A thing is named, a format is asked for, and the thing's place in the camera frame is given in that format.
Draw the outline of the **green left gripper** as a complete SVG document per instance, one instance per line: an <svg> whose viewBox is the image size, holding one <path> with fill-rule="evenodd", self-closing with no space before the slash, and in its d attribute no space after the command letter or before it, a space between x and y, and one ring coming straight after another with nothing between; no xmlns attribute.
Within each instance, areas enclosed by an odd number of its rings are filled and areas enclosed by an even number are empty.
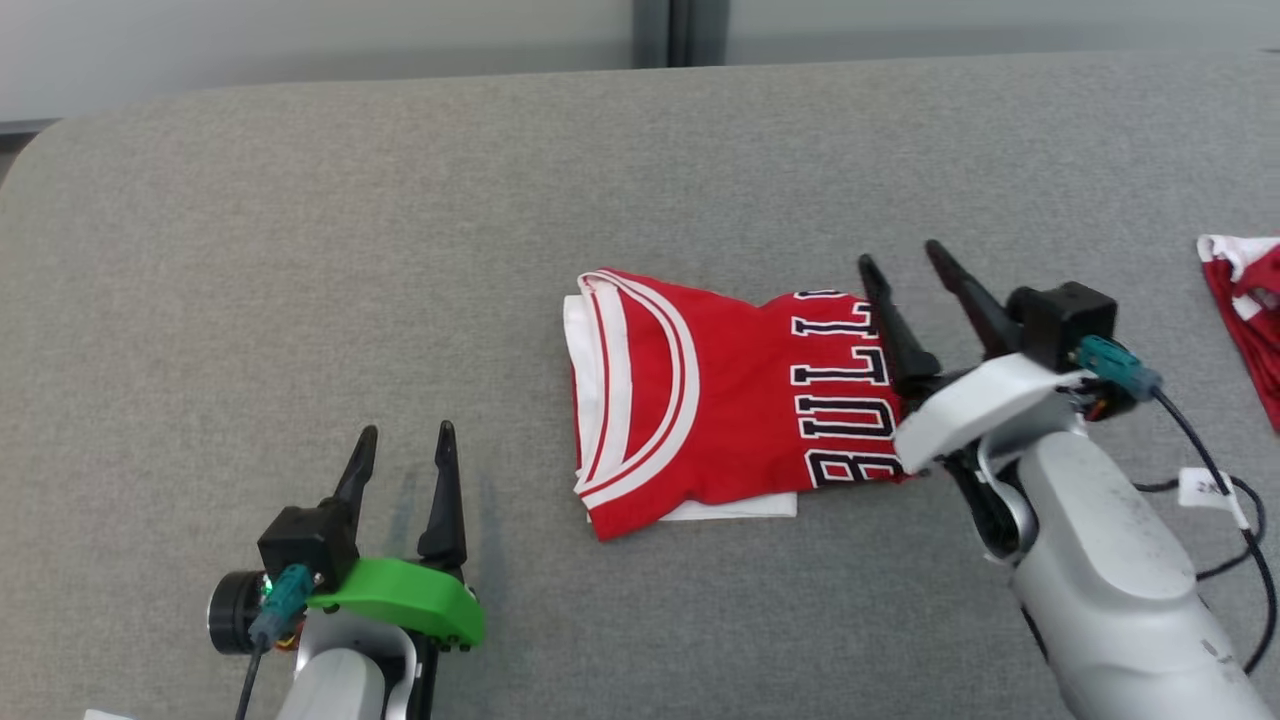
<svg viewBox="0 0 1280 720"><path fill-rule="evenodd" d="M360 432L335 489L323 501L324 507L346 511L352 532L358 530L364 492L372 479L378 438L375 425ZM403 559L360 559L338 589L308 597L310 610L337 607L451 646L483 644L485 611L468 585L451 575L462 574L468 559L460 451L452 421L440 424L434 462L433 506L417 542L424 566Z"/></svg>

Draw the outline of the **red and white basketball jersey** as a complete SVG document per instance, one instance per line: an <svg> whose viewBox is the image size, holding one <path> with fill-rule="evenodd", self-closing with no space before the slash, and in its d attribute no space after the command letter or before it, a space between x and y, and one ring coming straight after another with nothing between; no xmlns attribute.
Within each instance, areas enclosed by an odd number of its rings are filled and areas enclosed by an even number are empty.
<svg viewBox="0 0 1280 720"><path fill-rule="evenodd" d="M563 301L595 537L659 521L791 518L828 486L900 482L902 400L872 305L838 290L755 306L616 269Z"/></svg>

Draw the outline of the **crumpled red white garment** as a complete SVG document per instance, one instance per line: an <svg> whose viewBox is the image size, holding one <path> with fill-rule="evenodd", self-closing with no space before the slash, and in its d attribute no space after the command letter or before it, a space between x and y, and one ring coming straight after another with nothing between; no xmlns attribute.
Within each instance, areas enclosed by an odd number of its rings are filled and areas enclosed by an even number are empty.
<svg viewBox="0 0 1280 720"><path fill-rule="evenodd" d="M1222 323L1280 436L1280 237L1202 234L1196 250Z"/></svg>

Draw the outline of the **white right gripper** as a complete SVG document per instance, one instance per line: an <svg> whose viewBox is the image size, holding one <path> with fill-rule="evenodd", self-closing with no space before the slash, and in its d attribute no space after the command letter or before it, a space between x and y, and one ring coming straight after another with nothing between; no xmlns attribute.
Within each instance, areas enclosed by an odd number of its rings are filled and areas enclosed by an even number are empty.
<svg viewBox="0 0 1280 720"><path fill-rule="evenodd" d="M858 259L893 392L904 401L927 400L895 432L902 470L915 474L974 441L993 454L1010 454L1051 432L1080 429L1075 406L1062 391L1094 374L1053 372L1019 354L1021 329L1004 305L938 240L925 241L925 255L963 307L988 361L936 392L942 380L938 359L915 337L872 255Z"/></svg>

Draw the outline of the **grey fabric table cover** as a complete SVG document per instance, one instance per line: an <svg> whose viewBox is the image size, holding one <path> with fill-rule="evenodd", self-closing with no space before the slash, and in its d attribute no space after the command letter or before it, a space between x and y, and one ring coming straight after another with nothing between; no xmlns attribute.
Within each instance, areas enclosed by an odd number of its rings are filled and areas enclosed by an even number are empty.
<svg viewBox="0 0 1280 720"><path fill-rule="evenodd" d="M1084 53L224 88L67 119L0 186L0 720L233 720L206 609L380 430L406 557L454 423L489 637L442 720L1070 720L950 479L595 541L561 301L762 304L876 258L946 368L1078 281L1268 510L1280 437L1196 238L1280 234L1280 54Z"/></svg>

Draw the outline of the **grey metal partition post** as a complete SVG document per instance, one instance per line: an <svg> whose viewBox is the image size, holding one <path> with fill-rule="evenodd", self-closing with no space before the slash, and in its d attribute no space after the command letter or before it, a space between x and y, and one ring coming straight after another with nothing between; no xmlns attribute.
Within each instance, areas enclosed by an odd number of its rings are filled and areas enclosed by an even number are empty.
<svg viewBox="0 0 1280 720"><path fill-rule="evenodd" d="M628 0L631 67L722 67L731 0Z"/></svg>

